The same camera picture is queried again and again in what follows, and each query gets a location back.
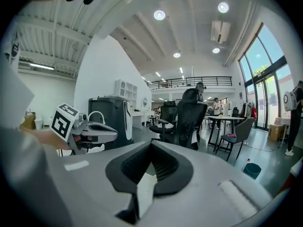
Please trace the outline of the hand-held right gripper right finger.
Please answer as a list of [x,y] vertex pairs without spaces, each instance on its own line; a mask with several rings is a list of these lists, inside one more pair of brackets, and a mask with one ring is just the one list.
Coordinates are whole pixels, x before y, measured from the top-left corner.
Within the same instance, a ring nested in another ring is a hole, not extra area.
[[193,176],[180,192],[155,197],[139,227],[259,227],[271,195],[251,177],[221,158],[157,142],[187,158]]

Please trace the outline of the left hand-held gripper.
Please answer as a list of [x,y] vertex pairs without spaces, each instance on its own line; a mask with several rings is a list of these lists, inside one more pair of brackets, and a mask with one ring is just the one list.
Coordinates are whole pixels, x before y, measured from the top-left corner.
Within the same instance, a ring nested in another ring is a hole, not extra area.
[[[73,155],[89,153],[93,148],[105,149],[105,143],[115,141],[115,129],[98,122],[90,122],[84,113],[63,103],[57,106],[50,129],[62,139]],[[77,148],[73,135],[83,135],[87,148]]]

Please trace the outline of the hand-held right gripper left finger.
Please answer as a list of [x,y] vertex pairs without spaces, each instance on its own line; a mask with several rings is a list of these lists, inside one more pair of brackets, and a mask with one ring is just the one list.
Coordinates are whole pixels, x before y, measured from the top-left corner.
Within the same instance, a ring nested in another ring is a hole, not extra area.
[[44,150],[42,220],[50,227],[151,227],[152,208],[139,213],[137,184],[121,167],[132,164],[150,149],[140,142],[99,153],[59,157]]

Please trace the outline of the person's left hand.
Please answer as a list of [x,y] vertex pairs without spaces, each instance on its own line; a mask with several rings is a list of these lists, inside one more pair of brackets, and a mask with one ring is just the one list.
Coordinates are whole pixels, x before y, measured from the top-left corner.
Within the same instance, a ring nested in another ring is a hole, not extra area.
[[92,142],[92,136],[83,135],[73,135],[73,139],[77,148],[90,148],[90,143]]

